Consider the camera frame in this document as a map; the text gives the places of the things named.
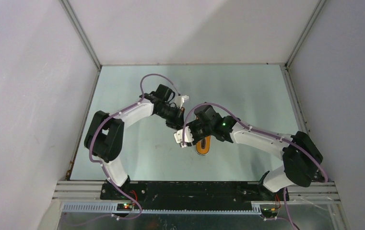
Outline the orange canvas sneaker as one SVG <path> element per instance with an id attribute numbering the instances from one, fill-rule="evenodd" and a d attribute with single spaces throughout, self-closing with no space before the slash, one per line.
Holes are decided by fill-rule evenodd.
<path id="1" fill-rule="evenodd" d="M 195 151 L 200 156 L 205 156 L 210 151 L 211 136 L 206 136 L 195 145 Z"/>

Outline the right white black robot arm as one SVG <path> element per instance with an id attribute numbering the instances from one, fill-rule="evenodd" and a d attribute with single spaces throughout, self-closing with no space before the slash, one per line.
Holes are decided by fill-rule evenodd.
<path id="1" fill-rule="evenodd" d="M 202 103 L 190 111 L 196 119 L 184 122 L 178 138 L 182 147 L 213 136 L 220 142 L 247 145 L 275 156 L 283 164 L 262 176 L 258 195 L 263 200 L 271 200 L 279 190 L 293 184 L 309 187 L 318 173 L 327 181 L 321 167 L 323 156 L 307 133 L 297 131 L 290 135 L 263 130 L 245 123 L 227 109 L 224 111 L 228 115 L 222 117 L 214 106 Z"/>

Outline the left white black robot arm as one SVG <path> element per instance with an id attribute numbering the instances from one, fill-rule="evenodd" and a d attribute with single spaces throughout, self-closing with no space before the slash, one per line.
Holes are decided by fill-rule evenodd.
<path id="1" fill-rule="evenodd" d="M 152 115 L 164 119 L 167 127 L 180 130 L 184 124 L 183 103 L 188 100 L 189 96 L 176 93 L 160 84 L 156 91 L 143 93 L 137 102 L 112 115 L 103 111 L 94 114 L 84 146 L 89 150 L 90 160 L 99 163 L 107 179 L 114 183 L 112 194 L 118 199 L 126 199 L 130 195 L 130 186 L 127 184 L 130 178 L 119 156 L 124 131 Z"/>

